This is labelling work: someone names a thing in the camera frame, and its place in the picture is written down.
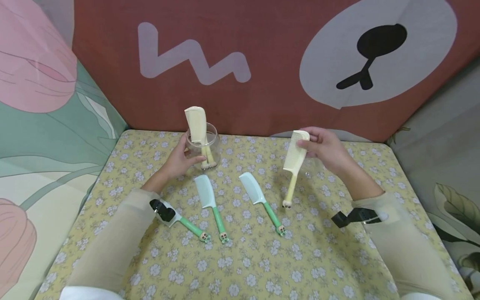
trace comb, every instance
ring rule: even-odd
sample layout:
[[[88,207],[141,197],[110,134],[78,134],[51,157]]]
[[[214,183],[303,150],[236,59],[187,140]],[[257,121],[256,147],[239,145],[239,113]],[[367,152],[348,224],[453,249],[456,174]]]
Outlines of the comb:
[[[187,117],[188,127],[190,128],[190,138],[192,142],[206,145],[208,140],[206,136],[207,123],[205,110],[198,106],[192,106],[185,110],[185,116]],[[202,169],[216,166],[210,146],[202,147],[202,156],[207,158],[206,161],[202,162]]]
[[[303,164],[303,160],[307,155],[307,150],[297,146],[299,140],[310,140],[310,134],[303,130],[294,130],[290,139],[290,145],[288,146],[287,157],[283,164],[283,170],[292,172],[292,179],[288,187],[288,192],[282,206],[285,208],[292,207],[292,196],[297,184],[297,176],[300,171],[300,167]]]

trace yellow tablecloth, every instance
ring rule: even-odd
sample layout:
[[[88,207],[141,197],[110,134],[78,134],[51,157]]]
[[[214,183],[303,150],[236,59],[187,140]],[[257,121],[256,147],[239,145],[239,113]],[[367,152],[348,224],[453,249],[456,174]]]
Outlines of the yellow tablecloth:
[[[175,132],[123,133],[35,299],[60,296],[84,250],[130,190],[162,165],[179,137]],[[139,245],[120,295],[145,300],[397,299],[392,278],[362,226],[338,229],[330,221],[339,210],[351,210],[351,199],[321,162],[305,160],[293,207],[281,207],[291,176],[282,170],[288,143],[283,138],[221,136],[221,163],[207,175],[230,242],[223,245],[218,239],[213,213],[202,209],[191,169],[164,189],[163,199],[206,229],[212,242],[200,242],[180,223],[169,229],[155,221]],[[471,299],[392,150],[374,143],[345,146],[408,209],[440,253],[457,299]],[[246,171],[255,176],[286,227],[284,237],[275,233],[264,207],[249,200],[238,178]]]

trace black nose print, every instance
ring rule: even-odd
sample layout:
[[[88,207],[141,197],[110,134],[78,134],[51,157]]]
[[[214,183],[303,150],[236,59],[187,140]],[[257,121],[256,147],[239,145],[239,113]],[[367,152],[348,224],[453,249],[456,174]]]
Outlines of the black nose print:
[[[357,50],[367,59],[367,62],[360,72],[337,83],[337,89],[346,89],[357,82],[360,82],[363,90],[371,89],[373,82],[368,69],[375,58],[397,50],[403,45],[406,39],[407,30],[400,24],[382,25],[365,32],[357,42]]]

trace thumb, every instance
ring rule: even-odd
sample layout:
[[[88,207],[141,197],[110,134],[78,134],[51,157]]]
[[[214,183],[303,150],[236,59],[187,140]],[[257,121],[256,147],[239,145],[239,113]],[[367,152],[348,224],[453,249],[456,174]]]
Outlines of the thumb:
[[[192,157],[192,158],[189,158],[187,159],[187,163],[189,165],[189,167],[195,165],[195,164],[198,164],[198,163],[201,163],[202,161],[205,161],[207,160],[207,158],[205,156],[195,156],[195,157]]]
[[[297,146],[303,149],[307,149],[307,151],[311,152],[318,152],[319,144],[310,142],[310,141],[305,141],[305,140],[299,140],[297,141]]]

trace glass jar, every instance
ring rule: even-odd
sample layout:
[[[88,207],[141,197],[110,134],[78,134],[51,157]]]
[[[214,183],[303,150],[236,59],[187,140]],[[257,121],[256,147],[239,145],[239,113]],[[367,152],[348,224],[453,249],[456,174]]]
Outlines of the glass jar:
[[[203,155],[207,157],[206,161],[196,164],[195,167],[201,170],[208,170],[216,168],[220,164],[220,137],[216,132],[215,126],[207,123],[206,143],[192,142],[190,136],[190,129],[187,130],[187,147],[190,150],[189,157]]]

